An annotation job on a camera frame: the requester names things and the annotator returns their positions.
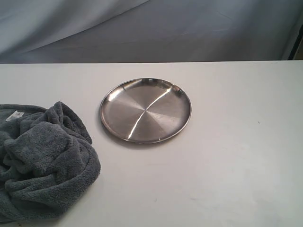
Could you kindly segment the round stainless steel plate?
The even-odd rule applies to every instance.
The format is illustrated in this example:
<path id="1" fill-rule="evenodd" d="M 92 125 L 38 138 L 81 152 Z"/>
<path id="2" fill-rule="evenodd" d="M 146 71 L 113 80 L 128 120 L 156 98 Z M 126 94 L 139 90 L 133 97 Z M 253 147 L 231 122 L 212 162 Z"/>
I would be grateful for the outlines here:
<path id="1" fill-rule="evenodd" d="M 188 124 L 192 106 L 179 86 L 166 80 L 126 81 L 103 98 L 100 122 L 110 135 L 136 144 L 155 144 L 178 135 Z"/>

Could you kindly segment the grey fluffy towel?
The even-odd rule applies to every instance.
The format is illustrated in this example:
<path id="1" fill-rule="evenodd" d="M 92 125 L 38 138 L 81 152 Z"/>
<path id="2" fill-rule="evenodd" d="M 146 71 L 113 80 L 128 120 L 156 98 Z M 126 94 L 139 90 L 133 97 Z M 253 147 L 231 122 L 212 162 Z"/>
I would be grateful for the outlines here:
<path id="1" fill-rule="evenodd" d="M 2 223 L 60 217 L 100 170 L 84 123 L 63 102 L 0 106 Z"/>

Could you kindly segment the black stand pole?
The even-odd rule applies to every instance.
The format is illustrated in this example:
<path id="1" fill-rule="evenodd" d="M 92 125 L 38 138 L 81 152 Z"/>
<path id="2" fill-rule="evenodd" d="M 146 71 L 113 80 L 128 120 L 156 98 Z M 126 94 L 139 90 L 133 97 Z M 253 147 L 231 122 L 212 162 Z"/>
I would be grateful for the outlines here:
<path id="1" fill-rule="evenodd" d="M 294 59 L 294 57 L 295 57 L 295 55 L 296 55 L 296 53 L 298 51 L 298 48 L 300 46 L 300 43 L 302 41 L 302 38 L 303 38 L 303 31 L 300 31 L 299 34 L 298 34 L 298 36 L 297 36 L 297 38 L 296 38 L 296 40 L 295 40 L 295 43 L 294 43 L 292 49 L 291 49 L 291 52 L 290 52 L 290 54 L 288 56 L 288 59 L 287 59 L 288 61 Z"/>

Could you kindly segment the grey backdrop cloth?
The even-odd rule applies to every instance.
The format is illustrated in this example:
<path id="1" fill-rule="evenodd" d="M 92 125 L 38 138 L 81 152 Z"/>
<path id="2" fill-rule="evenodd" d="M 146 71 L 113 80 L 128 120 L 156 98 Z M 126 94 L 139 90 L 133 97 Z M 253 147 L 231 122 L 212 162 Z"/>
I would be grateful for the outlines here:
<path id="1" fill-rule="evenodd" d="M 3 0 L 1 63 L 288 58 L 300 0 Z"/>

